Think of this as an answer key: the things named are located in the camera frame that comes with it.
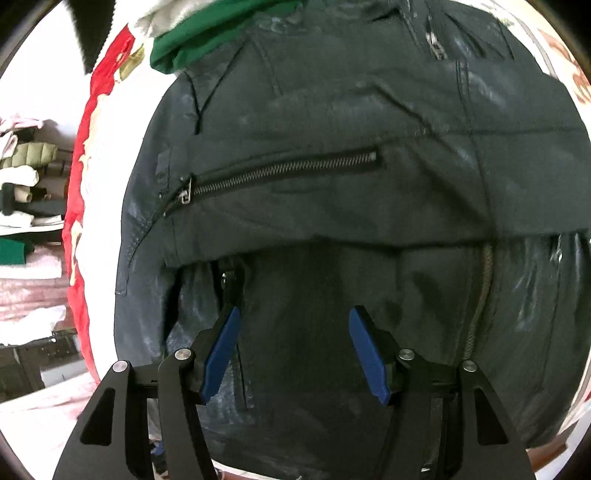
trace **stacked clothing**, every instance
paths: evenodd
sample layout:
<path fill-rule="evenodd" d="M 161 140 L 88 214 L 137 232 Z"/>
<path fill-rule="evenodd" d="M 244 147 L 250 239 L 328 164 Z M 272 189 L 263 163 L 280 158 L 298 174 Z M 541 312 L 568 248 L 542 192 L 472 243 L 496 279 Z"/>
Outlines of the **stacked clothing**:
<path fill-rule="evenodd" d="M 0 235 L 61 226 L 65 200 L 48 201 L 47 191 L 35 188 L 39 172 L 55 162 L 58 150 L 53 144 L 33 141 L 34 130 L 42 126 L 41 120 L 18 115 L 0 119 Z"/>

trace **green towel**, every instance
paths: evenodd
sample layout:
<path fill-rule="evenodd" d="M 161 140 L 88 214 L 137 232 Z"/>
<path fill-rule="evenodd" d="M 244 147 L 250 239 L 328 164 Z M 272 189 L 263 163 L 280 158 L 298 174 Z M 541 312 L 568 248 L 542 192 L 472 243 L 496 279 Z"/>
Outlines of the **green towel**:
<path fill-rule="evenodd" d="M 257 12 L 286 17 L 300 4 L 300 0 L 216 0 L 156 38 L 150 65 L 162 73 L 181 70 L 237 37 Z"/>
<path fill-rule="evenodd" d="M 31 244 L 0 238 L 0 265 L 24 265 L 33 249 Z"/>

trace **red fabric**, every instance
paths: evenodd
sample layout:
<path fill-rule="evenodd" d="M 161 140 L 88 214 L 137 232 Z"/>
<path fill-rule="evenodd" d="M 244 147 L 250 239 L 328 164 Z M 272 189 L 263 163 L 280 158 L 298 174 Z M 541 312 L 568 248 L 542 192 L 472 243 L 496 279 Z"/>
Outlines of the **red fabric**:
<path fill-rule="evenodd" d="M 74 143 L 74 153 L 72 155 L 72 172 L 70 173 L 70 185 L 68 188 L 68 201 L 62 240 L 66 252 L 66 265 L 68 276 L 72 276 L 72 225 L 78 221 L 82 225 L 82 216 L 84 214 L 84 201 L 80 194 L 80 183 L 82 182 L 83 164 L 80 157 L 84 154 L 84 142 L 88 139 L 90 131 L 90 116 L 95 110 L 99 95 L 108 95 L 113 91 L 115 85 L 115 72 L 121 64 L 127 60 L 131 49 L 134 46 L 134 36 L 124 27 L 113 43 L 109 46 L 105 57 L 100 61 L 95 71 L 90 77 L 90 98 L 86 103 L 84 115 L 76 134 Z M 74 314 L 74 325 L 80 338 L 82 347 L 82 356 L 86 362 L 88 370 L 99 382 L 99 376 L 96 372 L 95 360 L 92 356 L 90 346 L 88 308 L 84 297 L 84 279 L 80 275 L 77 264 L 75 264 L 76 276 L 72 287 L 68 289 L 68 302 Z"/>

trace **zipper pull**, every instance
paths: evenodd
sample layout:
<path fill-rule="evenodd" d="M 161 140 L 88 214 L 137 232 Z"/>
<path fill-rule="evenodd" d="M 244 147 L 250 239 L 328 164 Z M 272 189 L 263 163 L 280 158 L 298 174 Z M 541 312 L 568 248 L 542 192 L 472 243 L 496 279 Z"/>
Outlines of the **zipper pull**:
<path fill-rule="evenodd" d="M 427 32 L 426 34 L 427 42 L 429 43 L 429 48 L 431 49 L 431 53 L 437 60 L 447 60 L 449 57 L 447 56 L 447 52 L 439 39 L 433 32 Z"/>
<path fill-rule="evenodd" d="M 177 196 L 168 203 L 162 213 L 163 217 L 166 217 L 172 210 L 180 205 L 188 205 L 191 203 L 193 197 L 193 176 L 189 176 L 189 182 L 186 183 L 183 189 L 177 194 Z"/>
<path fill-rule="evenodd" d="M 189 184 L 186 186 L 186 188 L 178 194 L 178 199 L 181 202 L 181 205 L 186 205 L 188 203 L 191 203 L 191 187 L 193 185 L 193 176 L 189 177 Z"/>

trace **white towel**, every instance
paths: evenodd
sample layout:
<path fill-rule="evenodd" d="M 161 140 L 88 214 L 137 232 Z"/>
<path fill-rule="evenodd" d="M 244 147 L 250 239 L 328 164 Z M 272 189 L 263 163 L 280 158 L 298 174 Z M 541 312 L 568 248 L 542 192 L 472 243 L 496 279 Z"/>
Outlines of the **white towel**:
<path fill-rule="evenodd" d="M 0 168 L 0 188 L 5 183 L 34 187 L 39 181 L 39 174 L 29 165 L 21 167 Z"/>

